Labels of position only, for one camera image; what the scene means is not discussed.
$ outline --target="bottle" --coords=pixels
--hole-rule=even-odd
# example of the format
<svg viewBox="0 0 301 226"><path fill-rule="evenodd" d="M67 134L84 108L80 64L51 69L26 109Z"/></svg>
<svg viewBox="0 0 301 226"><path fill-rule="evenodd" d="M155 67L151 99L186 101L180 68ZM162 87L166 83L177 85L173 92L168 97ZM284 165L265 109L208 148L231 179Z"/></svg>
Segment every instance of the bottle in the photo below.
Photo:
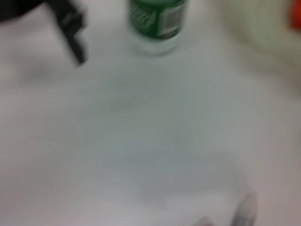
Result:
<svg viewBox="0 0 301 226"><path fill-rule="evenodd" d="M168 53L177 44L187 0L128 0L128 27L134 47L148 55Z"/></svg>

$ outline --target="orange object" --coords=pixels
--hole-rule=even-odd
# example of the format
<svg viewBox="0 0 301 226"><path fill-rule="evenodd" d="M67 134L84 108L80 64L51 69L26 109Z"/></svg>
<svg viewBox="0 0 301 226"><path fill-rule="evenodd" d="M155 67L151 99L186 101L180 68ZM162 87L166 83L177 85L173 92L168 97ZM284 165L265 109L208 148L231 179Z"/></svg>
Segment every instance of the orange object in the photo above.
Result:
<svg viewBox="0 0 301 226"><path fill-rule="evenodd" d="M291 9L291 27L301 28L301 0L295 0Z"/></svg>

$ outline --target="blurry object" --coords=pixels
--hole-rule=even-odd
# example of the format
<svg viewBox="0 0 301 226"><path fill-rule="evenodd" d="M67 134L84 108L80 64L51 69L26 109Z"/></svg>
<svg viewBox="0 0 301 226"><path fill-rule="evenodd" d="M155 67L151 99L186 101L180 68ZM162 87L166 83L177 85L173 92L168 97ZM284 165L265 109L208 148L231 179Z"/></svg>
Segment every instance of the blurry object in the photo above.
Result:
<svg viewBox="0 0 301 226"><path fill-rule="evenodd" d="M291 0L218 0L232 34L278 64L301 67L301 33L290 26Z"/></svg>
<svg viewBox="0 0 301 226"><path fill-rule="evenodd" d="M23 16L42 3L46 3L54 13L57 24L78 64L84 63L86 60L84 47L76 37L84 27L83 13L69 0L0 0L0 22Z"/></svg>
<svg viewBox="0 0 301 226"><path fill-rule="evenodd" d="M188 0L128 0L130 39L147 55L162 55L176 46Z"/></svg>
<svg viewBox="0 0 301 226"><path fill-rule="evenodd" d="M301 0L295 0L291 10L291 27L301 28Z"/></svg>
<svg viewBox="0 0 301 226"><path fill-rule="evenodd" d="M213 226L213 223L210 221L209 218L204 217L201 220L199 220L197 223L195 223L193 226Z"/></svg>
<svg viewBox="0 0 301 226"><path fill-rule="evenodd" d="M248 194L238 206L231 226L254 226L257 215L256 193Z"/></svg>

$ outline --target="white table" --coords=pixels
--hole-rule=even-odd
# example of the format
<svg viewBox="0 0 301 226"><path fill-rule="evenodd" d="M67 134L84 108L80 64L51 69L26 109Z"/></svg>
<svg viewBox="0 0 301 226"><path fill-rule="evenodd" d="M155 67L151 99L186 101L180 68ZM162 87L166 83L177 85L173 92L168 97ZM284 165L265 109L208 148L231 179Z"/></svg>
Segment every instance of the white table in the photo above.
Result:
<svg viewBox="0 0 301 226"><path fill-rule="evenodd" d="M299 226L298 80L244 63L204 1L159 58L129 47L124 1L85 3L82 68L43 8L0 29L0 224L227 226L255 190L256 225Z"/></svg>

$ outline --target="black object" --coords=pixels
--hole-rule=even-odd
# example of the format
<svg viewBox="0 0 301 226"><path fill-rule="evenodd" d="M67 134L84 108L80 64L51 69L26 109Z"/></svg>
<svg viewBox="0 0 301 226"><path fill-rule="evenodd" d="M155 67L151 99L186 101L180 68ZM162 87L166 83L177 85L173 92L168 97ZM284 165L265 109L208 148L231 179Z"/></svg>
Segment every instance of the black object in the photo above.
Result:
<svg viewBox="0 0 301 226"><path fill-rule="evenodd" d="M84 14L69 0L0 0L0 22L23 16L43 3L54 13L78 64L83 64L86 61L84 47L75 36L84 28Z"/></svg>

